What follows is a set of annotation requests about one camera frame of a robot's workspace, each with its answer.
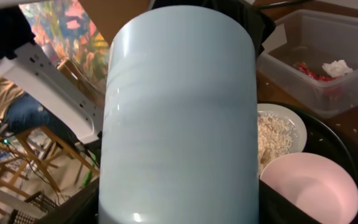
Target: person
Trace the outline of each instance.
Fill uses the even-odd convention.
[[[18,134],[27,129],[46,126],[74,149],[77,137],[72,130],[35,98],[15,83],[0,77],[0,121]]]

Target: jeans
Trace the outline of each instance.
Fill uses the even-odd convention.
[[[8,122],[9,129],[14,134],[19,134],[30,128],[46,126],[76,149],[75,143],[78,142],[78,139],[73,131],[28,93],[24,93],[8,107],[4,121]]]

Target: rice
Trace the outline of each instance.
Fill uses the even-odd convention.
[[[292,146],[292,125],[274,115],[258,116],[259,175],[274,159],[289,154]]]

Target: colorful painting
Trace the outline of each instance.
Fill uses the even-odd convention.
[[[51,43],[60,59],[80,64],[88,80],[106,89],[109,45],[78,0],[20,5],[40,46]]]

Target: wire basket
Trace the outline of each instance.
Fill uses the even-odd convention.
[[[54,201],[50,200],[43,192],[33,194],[24,200],[24,202],[32,204],[45,213],[49,213],[58,207],[58,205]],[[13,210],[11,216],[9,217],[8,224],[33,224],[35,221],[37,221],[36,218],[28,216],[17,210]]]

